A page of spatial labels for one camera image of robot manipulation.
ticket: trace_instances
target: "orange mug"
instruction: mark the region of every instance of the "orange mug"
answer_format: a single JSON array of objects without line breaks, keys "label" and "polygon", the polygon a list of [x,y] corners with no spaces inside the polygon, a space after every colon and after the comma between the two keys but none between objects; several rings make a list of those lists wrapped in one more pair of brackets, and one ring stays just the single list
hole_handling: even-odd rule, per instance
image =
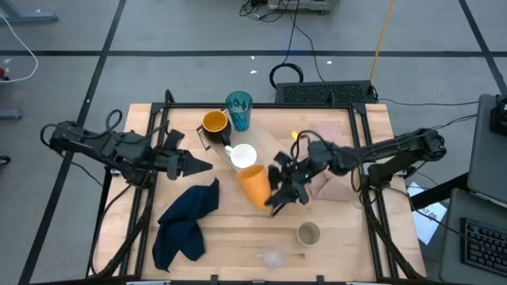
[{"label": "orange mug", "polygon": [[236,179],[250,202],[258,209],[265,209],[264,203],[271,195],[266,168],[263,165],[249,166],[239,171]]}]

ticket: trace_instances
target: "navy towel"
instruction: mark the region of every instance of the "navy towel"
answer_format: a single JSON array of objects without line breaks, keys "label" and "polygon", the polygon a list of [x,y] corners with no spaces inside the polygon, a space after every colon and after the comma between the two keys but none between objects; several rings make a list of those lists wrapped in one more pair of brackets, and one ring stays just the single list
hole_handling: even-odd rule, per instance
[{"label": "navy towel", "polygon": [[160,217],[153,260],[157,269],[168,271],[178,250],[196,261],[204,254],[203,234],[197,219],[219,207],[219,180],[209,186],[192,186]]}]

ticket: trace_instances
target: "gray floor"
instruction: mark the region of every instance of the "gray floor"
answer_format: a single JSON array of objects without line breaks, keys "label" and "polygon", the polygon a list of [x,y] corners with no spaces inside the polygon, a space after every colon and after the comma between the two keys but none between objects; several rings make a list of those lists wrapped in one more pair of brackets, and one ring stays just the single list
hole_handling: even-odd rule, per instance
[{"label": "gray floor", "polygon": [[[59,21],[43,25],[16,25],[20,38],[37,51],[100,51],[119,0],[19,0],[25,11],[52,10]],[[468,0],[468,5],[491,51],[507,51],[507,2]],[[291,22],[259,23],[238,15],[234,0],[127,0],[114,36],[113,51],[285,50]],[[340,9],[326,16],[298,15],[298,26],[317,50],[374,51],[389,5],[388,0],[342,0]],[[307,39],[295,32],[292,48],[309,50]],[[29,74],[28,56],[2,55],[23,47],[0,26],[0,67],[17,78]],[[395,3],[383,43],[386,51],[481,51],[467,19],[455,0],[400,0]],[[86,127],[102,130],[113,108],[125,112],[131,103],[161,101],[166,88],[178,102],[220,102],[242,89],[256,102],[273,102],[269,71],[282,56],[108,57],[94,95]],[[59,171],[61,158],[39,141],[47,123],[76,120],[98,57],[39,56],[39,70],[26,82],[8,85],[0,97],[2,108],[21,108],[23,120],[0,121],[0,150],[12,163],[0,169],[0,279],[17,283],[40,218]],[[317,58],[326,80],[367,79],[373,58]],[[318,81],[313,58],[291,57],[301,66],[305,81]],[[507,58],[496,58],[507,76]],[[276,74],[277,82],[293,82],[290,71]],[[381,97],[403,102],[473,101],[482,93],[498,93],[486,60],[475,58],[379,59],[374,84]],[[444,124],[473,114],[474,106],[404,107],[388,104],[396,134]],[[421,171],[437,182],[467,171],[475,122],[443,129],[448,155]],[[102,166],[76,155],[97,177]],[[421,186],[431,187],[415,176]],[[100,188],[80,169],[71,168],[56,208],[32,282],[82,278],[90,250]],[[436,276],[439,235],[433,247],[423,247],[426,267]]]}]

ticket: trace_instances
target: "paper sheet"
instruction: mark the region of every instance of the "paper sheet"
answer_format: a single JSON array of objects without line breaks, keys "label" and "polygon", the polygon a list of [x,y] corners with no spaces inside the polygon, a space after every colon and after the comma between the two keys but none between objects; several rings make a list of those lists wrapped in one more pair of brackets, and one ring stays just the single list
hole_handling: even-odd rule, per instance
[{"label": "paper sheet", "polygon": [[[423,191],[424,190],[419,188],[419,186],[415,182],[412,182],[412,184],[408,188],[408,193],[410,197],[417,195]],[[447,209],[444,206],[442,206],[441,203],[434,203],[425,208],[422,208],[419,211],[441,222]],[[436,228],[438,227],[438,223],[430,220],[429,218],[426,218],[425,216],[417,213],[416,211],[412,212],[412,216],[414,217],[417,237],[419,238],[420,241],[424,242],[425,245],[428,245],[429,241],[431,241],[431,238],[435,234]]]}]

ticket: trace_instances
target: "teal glass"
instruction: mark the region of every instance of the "teal glass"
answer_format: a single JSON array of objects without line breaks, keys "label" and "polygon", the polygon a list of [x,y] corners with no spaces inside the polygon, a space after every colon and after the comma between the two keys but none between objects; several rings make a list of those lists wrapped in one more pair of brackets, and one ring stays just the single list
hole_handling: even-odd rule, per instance
[{"label": "teal glass", "polygon": [[244,91],[234,91],[225,101],[236,131],[246,131],[250,125],[252,97]]}]

